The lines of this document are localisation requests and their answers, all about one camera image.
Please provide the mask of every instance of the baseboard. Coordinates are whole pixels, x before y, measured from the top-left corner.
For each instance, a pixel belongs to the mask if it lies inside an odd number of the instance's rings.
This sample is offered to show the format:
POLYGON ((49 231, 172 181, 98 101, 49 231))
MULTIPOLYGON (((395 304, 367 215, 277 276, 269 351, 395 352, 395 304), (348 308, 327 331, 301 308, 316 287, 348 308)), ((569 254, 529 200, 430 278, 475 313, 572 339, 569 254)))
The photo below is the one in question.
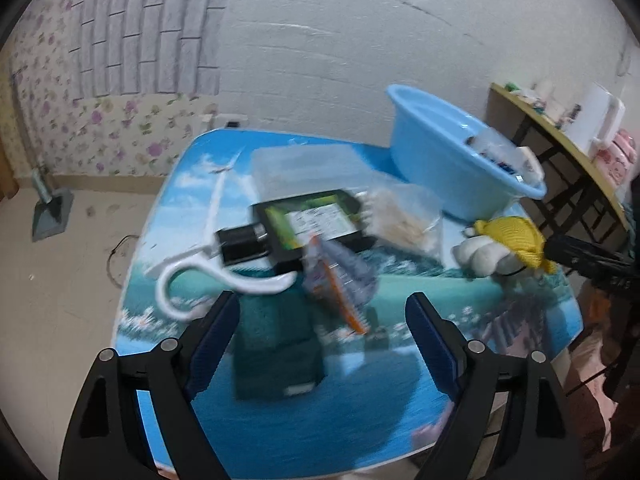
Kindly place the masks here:
MULTIPOLYGON (((162 187, 164 176, 94 176, 94 175, 53 175, 57 187, 86 189, 90 191, 110 191, 156 195, 162 187)), ((20 187, 33 187, 29 177, 16 178, 20 187)))

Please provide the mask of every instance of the blue plastic basin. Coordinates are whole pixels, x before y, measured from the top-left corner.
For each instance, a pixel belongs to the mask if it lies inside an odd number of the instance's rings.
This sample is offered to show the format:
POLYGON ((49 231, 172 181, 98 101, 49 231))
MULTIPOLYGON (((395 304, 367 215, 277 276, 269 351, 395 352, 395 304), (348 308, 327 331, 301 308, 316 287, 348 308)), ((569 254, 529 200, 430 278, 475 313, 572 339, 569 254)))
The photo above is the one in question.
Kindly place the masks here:
POLYGON ((391 156, 398 170, 431 189, 448 214, 466 222, 488 220, 514 200, 546 195, 544 182, 519 182, 465 144, 487 127, 482 121, 411 86, 391 85, 386 93, 396 106, 391 156))

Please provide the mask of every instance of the table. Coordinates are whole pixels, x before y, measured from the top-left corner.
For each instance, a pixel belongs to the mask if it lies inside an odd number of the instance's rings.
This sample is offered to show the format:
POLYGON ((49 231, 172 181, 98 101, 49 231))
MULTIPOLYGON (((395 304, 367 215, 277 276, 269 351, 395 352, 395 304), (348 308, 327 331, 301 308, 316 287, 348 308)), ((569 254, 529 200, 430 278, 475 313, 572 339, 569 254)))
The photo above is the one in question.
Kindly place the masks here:
POLYGON ((555 233, 567 233, 577 223, 580 223, 591 242, 597 244, 604 243, 619 225, 628 230, 625 212, 620 205, 615 190, 589 158, 562 131, 558 130, 517 95, 511 94, 496 83, 491 84, 491 91, 524 112, 524 118, 512 139, 514 144, 521 146, 532 129, 542 135, 551 143, 551 147, 539 154, 538 160, 544 165, 545 169, 553 169, 567 186, 566 189, 551 199, 547 199, 546 202, 542 200, 533 201, 545 218, 545 221, 539 225, 540 230, 549 226, 555 233), (569 182, 562 174, 562 171, 550 160, 557 153, 562 153, 580 173, 580 177, 575 182, 569 182), (572 197, 578 193, 580 196, 574 202, 572 197), (603 207, 601 209, 596 208, 597 215, 595 220, 592 223, 588 223, 584 218, 585 213, 591 207, 595 207, 595 203, 598 201, 603 203, 603 207), (569 205, 572 211, 561 224, 558 224, 558 213, 565 205, 569 205), (596 236, 595 230, 600 226, 607 214, 613 222, 603 234, 596 236))
MULTIPOLYGON (((226 178, 216 228, 237 226, 249 220, 248 206, 257 201, 251 178, 254 149, 329 142, 336 141, 242 130, 217 130, 196 138, 165 181, 130 265, 114 331, 118 353, 147 351, 184 329, 156 307, 155 280, 145 270, 202 241, 210 192, 218 178, 209 172, 212 165, 227 164, 240 153, 226 178)), ((388 149, 353 147, 372 168, 397 176, 388 149)), ((524 212, 516 205, 507 213, 524 212)), ((326 377, 311 392, 278 401, 236 400, 234 345, 230 345, 209 389, 192 405, 233 478, 338 474, 396 460, 433 444, 430 425, 443 413, 447 399, 434 387, 404 323, 404 301, 417 290, 424 291, 440 314, 457 323, 465 335, 482 338, 497 351, 524 355, 540 348, 553 357, 580 333, 580 312, 561 273, 542 280, 503 282, 465 277, 450 255, 450 248, 462 241, 462 228, 444 221, 443 266, 401 260, 380 249, 368 253, 381 271, 379 290, 369 304, 375 330, 362 337, 341 323, 328 327, 318 322, 315 329, 326 377)), ((255 268, 260 261, 245 265, 255 268)), ((189 270, 172 285, 172 296, 174 301, 193 304, 216 297, 224 288, 189 270)), ((300 309, 312 309, 299 288, 290 289, 286 301, 283 298, 284 294, 244 296, 241 308, 259 315, 262 308, 273 308, 275 301, 284 312, 290 307, 287 301, 296 301, 300 309)), ((149 396, 140 392, 139 398, 154 458, 170 464, 149 396)))

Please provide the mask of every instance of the floral wallpaper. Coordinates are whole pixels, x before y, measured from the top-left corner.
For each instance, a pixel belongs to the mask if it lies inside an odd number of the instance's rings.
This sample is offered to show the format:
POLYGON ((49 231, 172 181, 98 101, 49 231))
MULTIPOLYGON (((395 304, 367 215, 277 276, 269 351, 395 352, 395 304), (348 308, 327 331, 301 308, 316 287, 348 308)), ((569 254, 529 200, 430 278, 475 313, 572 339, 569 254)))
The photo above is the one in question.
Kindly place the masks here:
MULTIPOLYGON (((36 154, 55 174, 169 173, 200 133, 200 115, 216 114, 215 97, 136 94, 71 99, 66 35, 72 6, 72 0, 33 0, 3 51, 10 54, 36 154)), ((4 112, 10 108, 11 94, 5 71, 1 78, 4 112)), ((9 125, 13 111, 2 115, 5 150, 17 176, 23 176, 29 168, 15 125, 9 125)))

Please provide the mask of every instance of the power outlet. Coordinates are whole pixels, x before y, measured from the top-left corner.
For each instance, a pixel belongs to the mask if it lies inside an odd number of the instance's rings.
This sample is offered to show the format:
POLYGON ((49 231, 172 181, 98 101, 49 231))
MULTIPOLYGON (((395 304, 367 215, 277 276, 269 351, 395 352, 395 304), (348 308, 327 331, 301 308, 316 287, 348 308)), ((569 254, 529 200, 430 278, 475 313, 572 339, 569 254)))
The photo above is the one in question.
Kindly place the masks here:
POLYGON ((213 117, 213 128, 246 128, 249 117, 241 114, 218 114, 213 117))

